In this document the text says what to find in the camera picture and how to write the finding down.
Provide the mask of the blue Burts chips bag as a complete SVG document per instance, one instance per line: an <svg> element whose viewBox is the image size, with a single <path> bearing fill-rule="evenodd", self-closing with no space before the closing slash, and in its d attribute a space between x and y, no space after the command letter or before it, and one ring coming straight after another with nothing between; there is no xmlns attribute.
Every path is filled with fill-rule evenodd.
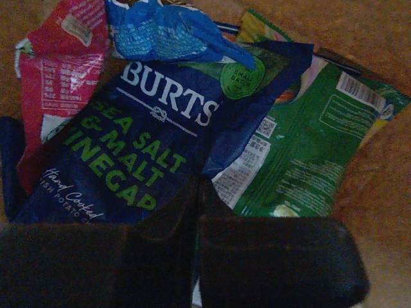
<svg viewBox="0 0 411 308"><path fill-rule="evenodd" d="M311 65L313 46L247 44L234 62L130 62L34 157L17 223L136 224L193 176L243 152L275 100Z"/></svg>

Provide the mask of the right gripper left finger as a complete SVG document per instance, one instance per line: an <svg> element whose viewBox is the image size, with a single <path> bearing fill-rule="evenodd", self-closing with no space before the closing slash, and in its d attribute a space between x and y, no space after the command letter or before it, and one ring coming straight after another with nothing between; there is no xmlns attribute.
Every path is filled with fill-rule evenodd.
<svg viewBox="0 0 411 308"><path fill-rule="evenodd" d="M137 225L1 225L1 306L190 307L198 185Z"/></svg>

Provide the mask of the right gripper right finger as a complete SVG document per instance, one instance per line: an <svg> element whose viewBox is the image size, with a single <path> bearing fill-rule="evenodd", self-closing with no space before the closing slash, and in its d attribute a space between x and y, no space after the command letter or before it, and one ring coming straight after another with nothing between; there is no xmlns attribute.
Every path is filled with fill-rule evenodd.
<svg viewBox="0 0 411 308"><path fill-rule="evenodd" d="M244 217L199 190L204 307L353 307L369 293L360 252L330 218Z"/></svg>

